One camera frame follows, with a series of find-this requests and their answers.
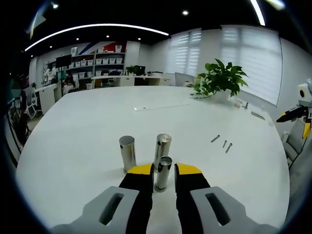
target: white robot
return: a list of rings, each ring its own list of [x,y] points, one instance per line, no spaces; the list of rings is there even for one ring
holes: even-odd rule
[[[297,118],[303,117],[305,122],[302,138],[309,136],[311,131],[312,121],[312,81],[307,79],[307,82],[298,86],[298,101],[299,104],[283,113],[276,122],[295,121]]]

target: window blind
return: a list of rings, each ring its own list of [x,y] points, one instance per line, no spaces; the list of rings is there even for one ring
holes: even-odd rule
[[[200,40],[200,29],[173,35],[167,55],[165,72],[179,72],[195,76],[200,51]]]
[[[243,67],[248,87],[241,89],[277,104],[282,80],[282,52],[277,32],[247,26],[223,26],[221,60]]]

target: metal cylinder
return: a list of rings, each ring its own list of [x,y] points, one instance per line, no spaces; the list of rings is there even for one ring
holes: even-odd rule
[[[137,165],[135,139],[132,136],[122,136],[119,139],[119,145],[124,165],[123,172],[127,173],[128,170]]]
[[[168,134],[159,134],[156,141],[156,150],[154,158],[154,170],[158,171],[160,157],[168,156],[171,144],[171,136]]]
[[[166,190],[171,164],[172,159],[170,157],[163,156],[160,158],[158,164],[157,181],[154,186],[157,192],[161,193]]]

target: black ceiling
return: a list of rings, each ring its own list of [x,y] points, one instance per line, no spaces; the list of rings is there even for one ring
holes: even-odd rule
[[[257,0],[264,16],[266,27],[274,29],[280,36],[299,45],[311,53],[308,39],[311,39],[312,9],[311,1],[285,0],[287,10],[277,11],[264,0]],[[46,21],[39,25],[31,39],[24,34],[19,39],[18,48],[25,49],[41,39],[62,29],[91,23],[123,23],[148,27],[169,33],[169,35],[194,28],[215,29],[224,24],[243,24],[259,26],[258,18],[250,0],[209,0],[189,1],[188,4],[169,1],[77,1],[58,0],[59,7],[54,10],[50,1],[42,4],[40,0],[18,3],[15,7],[15,20],[18,27],[26,30],[38,9],[44,9]],[[188,16],[182,10],[188,10]],[[121,27],[93,27],[78,29],[51,37],[25,52],[25,56],[39,55],[50,50],[80,42],[137,40],[154,44],[168,36],[144,30]]]

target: computer monitor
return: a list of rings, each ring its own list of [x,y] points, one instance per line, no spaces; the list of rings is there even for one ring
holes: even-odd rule
[[[56,67],[69,66],[72,63],[72,55],[65,55],[56,59]]]
[[[145,66],[138,66],[138,65],[135,66],[135,74],[137,76],[142,76],[144,75],[144,73],[145,73]]]

